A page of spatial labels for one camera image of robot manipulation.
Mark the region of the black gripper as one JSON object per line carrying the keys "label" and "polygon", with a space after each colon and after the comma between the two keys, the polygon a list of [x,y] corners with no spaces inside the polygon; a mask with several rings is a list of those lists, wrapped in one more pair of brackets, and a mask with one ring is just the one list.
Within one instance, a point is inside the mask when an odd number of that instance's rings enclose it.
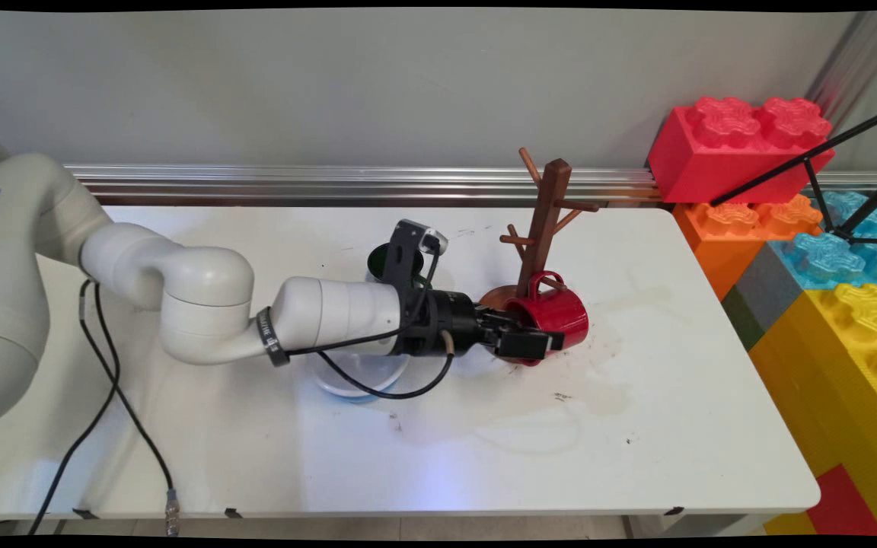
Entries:
{"label": "black gripper", "polygon": [[490,347],[498,358],[539,363],[561,350],[563,332],[523,327],[518,313],[481,305],[460,292],[424,290],[423,301],[407,329],[407,354],[445,356],[442,332],[451,336],[453,354],[463,356],[473,346]]}

